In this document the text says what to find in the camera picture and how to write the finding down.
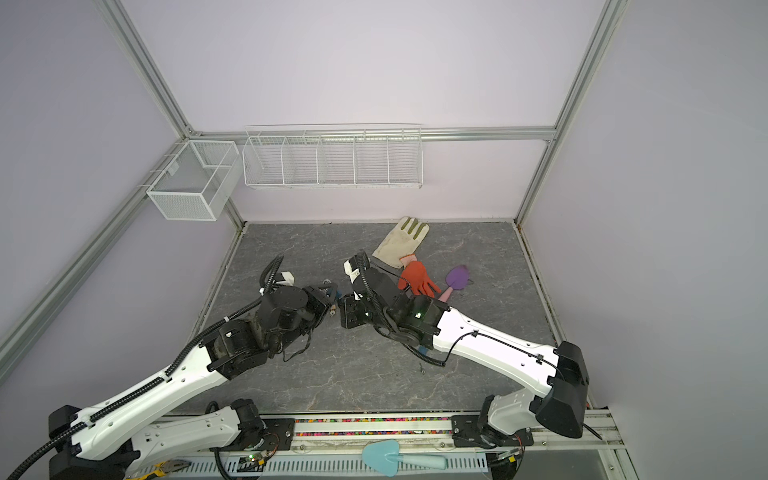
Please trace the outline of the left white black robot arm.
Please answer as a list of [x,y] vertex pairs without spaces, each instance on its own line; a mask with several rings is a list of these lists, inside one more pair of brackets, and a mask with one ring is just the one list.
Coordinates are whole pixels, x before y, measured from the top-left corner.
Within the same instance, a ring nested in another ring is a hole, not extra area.
[[297,287],[280,272],[282,260],[276,256],[263,270],[256,300],[197,334],[167,367],[91,407],[54,411],[48,441],[11,478],[21,478],[44,456],[52,479],[125,479],[179,454],[260,446],[268,428],[248,399],[195,418],[158,420],[264,365],[322,323],[337,302],[336,284]]

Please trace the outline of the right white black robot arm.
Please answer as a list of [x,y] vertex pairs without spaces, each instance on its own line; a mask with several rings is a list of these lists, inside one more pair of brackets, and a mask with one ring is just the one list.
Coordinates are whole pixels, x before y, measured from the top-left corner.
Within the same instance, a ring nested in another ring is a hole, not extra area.
[[456,421],[456,445],[525,447],[532,443],[526,432],[534,427],[570,439],[589,431],[585,414],[590,379],[576,344],[551,346],[519,339],[434,297],[403,291],[363,251],[347,260],[344,270],[352,291],[340,301],[343,327],[371,325],[424,363],[444,366],[459,356],[520,385],[516,392],[487,396],[471,421]]

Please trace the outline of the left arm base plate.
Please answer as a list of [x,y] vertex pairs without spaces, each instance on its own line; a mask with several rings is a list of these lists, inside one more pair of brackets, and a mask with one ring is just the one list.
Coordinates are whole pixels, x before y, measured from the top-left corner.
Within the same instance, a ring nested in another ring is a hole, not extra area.
[[291,449],[296,419],[289,417],[266,418],[263,425],[245,431],[240,440],[244,451],[287,451]]

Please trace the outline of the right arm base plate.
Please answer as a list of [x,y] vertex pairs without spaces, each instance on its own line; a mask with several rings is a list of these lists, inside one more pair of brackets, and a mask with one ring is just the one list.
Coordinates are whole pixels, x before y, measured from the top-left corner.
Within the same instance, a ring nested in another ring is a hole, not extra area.
[[497,447],[530,447],[534,445],[532,432],[521,429],[514,434],[502,433],[475,415],[453,415],[450,418],[452,440],[459,448],[493,449]]

